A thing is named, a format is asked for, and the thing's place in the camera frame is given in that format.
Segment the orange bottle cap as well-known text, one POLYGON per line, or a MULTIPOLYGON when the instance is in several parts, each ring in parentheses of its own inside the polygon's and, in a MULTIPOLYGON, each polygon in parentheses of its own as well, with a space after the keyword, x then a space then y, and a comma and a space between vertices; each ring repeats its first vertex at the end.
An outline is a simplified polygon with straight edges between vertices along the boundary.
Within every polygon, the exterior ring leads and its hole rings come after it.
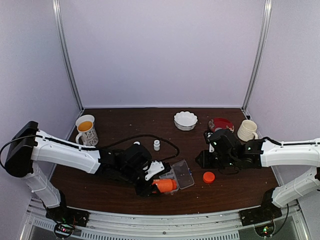
POLYGON ((206 184, 212 184, 215 181, 215 179, 216 179, 216 176, 211 171, 206 171, 202 176, 202 180, 206 184))

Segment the orange pill bottle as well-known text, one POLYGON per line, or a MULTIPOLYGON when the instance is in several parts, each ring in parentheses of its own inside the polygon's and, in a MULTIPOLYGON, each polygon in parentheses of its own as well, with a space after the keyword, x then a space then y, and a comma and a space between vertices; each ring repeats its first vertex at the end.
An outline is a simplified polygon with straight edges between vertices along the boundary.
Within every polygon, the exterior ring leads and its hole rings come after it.
POLYGON ((160 193, 170 193, 178 189, 177 182, 171 178, 154 179, 153 185, 156 185, 160 193))

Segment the clear plastic pill organizer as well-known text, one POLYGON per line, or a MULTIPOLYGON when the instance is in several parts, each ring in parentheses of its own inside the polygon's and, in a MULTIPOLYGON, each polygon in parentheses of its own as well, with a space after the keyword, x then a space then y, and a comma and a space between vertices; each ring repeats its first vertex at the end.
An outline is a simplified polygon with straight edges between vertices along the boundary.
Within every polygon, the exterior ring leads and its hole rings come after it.
POLYGON ((177 190, 164 194, 173 195, 179 190, 184 190, 195 184, 191 170, 186 160, 181 160, 171 166, 171 171, 159 176, 159 179, 174 179, 177 183, 177 190))

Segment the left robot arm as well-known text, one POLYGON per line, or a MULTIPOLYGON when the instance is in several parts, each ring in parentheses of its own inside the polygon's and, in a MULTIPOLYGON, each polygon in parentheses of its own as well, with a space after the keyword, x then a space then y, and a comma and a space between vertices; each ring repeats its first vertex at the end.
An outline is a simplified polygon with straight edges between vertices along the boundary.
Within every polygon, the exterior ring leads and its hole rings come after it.
POLYGON ((61 222, 72 218, 63 193, 55 188, 43 174, 38 163, 49 162, 103 175, 111 179, 134 184, 141 195, 154 191, 153 177, 165 169, 161 161, 153 161, 150 152, 141 144, 133 144, 126 150, 85 146, 62 140, 39 130, 38 123, 29 121, 5 144, 8 148, 2 167, 16 178, 25 179, 47 210, 61 222))

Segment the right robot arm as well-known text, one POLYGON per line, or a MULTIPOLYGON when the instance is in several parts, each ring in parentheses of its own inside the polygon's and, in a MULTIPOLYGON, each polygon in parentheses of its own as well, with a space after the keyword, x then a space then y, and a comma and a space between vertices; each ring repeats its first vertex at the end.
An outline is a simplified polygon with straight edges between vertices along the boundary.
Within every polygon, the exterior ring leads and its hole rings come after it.
POLYGON ((268 220, 289 202, 320 188, 320 140, 276 141, 269 137, 252 139, 242 144, 228 129, 205 132, 209 148, 196 157, 203 169, 261 169, 272 166, 309 166, 309 170, 289 183, 264 194, 256 210, 259 220, 268 220))

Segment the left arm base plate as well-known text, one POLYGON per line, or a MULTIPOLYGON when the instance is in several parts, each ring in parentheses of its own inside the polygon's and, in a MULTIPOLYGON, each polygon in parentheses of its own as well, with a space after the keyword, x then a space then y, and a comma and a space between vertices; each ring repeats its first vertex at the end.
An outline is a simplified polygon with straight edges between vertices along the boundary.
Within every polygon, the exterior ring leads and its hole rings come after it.
POLYGON ((77 227, 86 227, 90 213, 85 210, 58 206, 55 208, 46 208, 46 217, 56 223, 67 224, 77 227))

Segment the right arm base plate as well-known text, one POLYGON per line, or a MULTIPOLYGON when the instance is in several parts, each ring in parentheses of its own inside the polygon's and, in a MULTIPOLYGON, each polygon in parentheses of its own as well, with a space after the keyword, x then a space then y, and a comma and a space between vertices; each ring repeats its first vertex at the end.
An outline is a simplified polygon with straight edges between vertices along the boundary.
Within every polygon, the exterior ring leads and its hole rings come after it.
POLYGON ((239 211, 242 226, 255 225, 272 221, 282 216, 280 208, 263 208, 261 206, 239 211))

